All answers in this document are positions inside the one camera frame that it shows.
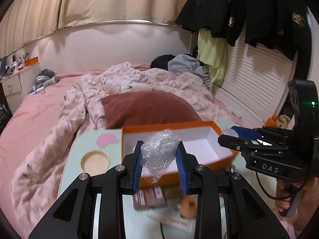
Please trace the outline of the person's right hand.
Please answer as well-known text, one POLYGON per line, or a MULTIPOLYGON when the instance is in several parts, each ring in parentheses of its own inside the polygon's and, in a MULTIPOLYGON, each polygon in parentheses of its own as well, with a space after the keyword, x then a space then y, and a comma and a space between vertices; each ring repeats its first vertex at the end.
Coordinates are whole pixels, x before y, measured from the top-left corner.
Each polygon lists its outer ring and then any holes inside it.
POLYGON ((304 194, 298 208, 291 218, 280 216, 290 207, 290 199, 276 200, 274 212, 285 227, 290 238, 297 238, 306 227, 318 207, 318 178, 311 177, 303 187, 304 194))

